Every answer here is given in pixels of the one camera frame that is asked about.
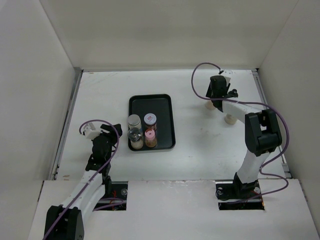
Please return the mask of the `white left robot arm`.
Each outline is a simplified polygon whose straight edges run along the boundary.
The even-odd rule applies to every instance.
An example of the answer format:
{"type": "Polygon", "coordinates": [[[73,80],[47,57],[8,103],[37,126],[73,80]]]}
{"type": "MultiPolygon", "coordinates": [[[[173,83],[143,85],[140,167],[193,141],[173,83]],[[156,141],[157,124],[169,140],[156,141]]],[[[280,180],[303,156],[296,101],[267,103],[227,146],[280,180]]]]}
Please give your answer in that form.
{"type": "Polygon", "coordinates": [[[88,120],[79,127],[79,133],[92,142],[92,153],[83,176],[72,193],[60,204],[52,205],[45,220],[45,240],[82,240],[85,223],[96,210],[100,199],[112,195],[109,175],[111,161],[115,156],[123,135],[121,124],[112,125],[100,119],[101,131],[95,129],[95,120],[88,120]]]}

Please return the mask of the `pink cap spice bottle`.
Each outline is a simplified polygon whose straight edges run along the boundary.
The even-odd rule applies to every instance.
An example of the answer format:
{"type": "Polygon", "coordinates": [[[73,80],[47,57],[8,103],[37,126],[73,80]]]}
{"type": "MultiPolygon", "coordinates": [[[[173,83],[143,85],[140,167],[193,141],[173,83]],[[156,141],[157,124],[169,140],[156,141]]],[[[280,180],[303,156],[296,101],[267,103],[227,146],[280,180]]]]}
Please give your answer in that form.
{"type": "Polygon", "coordinates": [[[147,129],[144,133],[145,145],[154,148],[157,145],[156,132],[153,129],[147,129]]]}

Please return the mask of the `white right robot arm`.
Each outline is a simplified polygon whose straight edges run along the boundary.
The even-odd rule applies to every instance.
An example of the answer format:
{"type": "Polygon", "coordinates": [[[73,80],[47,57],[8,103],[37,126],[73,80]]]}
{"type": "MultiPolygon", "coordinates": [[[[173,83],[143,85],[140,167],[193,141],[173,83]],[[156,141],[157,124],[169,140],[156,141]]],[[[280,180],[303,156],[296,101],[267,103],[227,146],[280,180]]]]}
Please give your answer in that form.
{"type": "Polygon", "coordinates": [[[258,175],[262,164],[270,153],[282,143],[282,135],[275,111],[258,109],[237,102],[236,89],[229,90],[230,83],[226,77],[210,77],[206,97],[213,106],[225,114],[229,125],[240,121],[244,124],[246,155],[232,183],[216,184],[216,196],[219,200],[244,200],[252,197],[259,187],[258,175]]]}

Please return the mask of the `white lid orange label jar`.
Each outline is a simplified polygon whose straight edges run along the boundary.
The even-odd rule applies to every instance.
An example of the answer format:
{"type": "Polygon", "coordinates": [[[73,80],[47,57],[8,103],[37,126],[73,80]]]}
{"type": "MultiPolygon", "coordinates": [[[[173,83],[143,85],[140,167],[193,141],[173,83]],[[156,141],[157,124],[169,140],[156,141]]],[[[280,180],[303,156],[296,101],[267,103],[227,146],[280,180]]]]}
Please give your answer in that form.
{"type": "Polygon", "coordinates": [[[145,128],[152,129],[154,131],[157,130],[157,117],[153,113],[147,113],[143,118],[145,128]]]}

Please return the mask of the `black silver cap shaker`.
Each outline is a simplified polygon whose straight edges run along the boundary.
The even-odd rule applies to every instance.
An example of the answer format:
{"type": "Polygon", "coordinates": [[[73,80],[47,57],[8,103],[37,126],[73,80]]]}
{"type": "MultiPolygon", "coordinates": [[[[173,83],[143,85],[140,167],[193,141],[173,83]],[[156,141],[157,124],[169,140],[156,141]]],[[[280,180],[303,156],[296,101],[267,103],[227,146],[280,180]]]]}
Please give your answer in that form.
{"type": "Polygon", "coordinates": [[[141,129],[142,128],[141,119],[137,114],[131,114],[127,118],[127,123],[128,123],[129,129],[132,129],[132,128],[141,129]]]}

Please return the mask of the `yellow cap spice bottle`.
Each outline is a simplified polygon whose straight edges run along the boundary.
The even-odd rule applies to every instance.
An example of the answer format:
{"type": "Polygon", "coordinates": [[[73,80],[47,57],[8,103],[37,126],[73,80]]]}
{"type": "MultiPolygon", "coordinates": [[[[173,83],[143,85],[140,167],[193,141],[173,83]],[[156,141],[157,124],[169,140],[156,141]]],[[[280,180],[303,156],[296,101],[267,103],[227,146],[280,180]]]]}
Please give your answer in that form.
{"type": "Polygon", "coordinates": [[[205,103],[205,107],[206,107],[208,110],[214,110],[214,109],[215,109],[214,104],[213,104],[211,101],[209,101],[209,100],[205,103]]]}

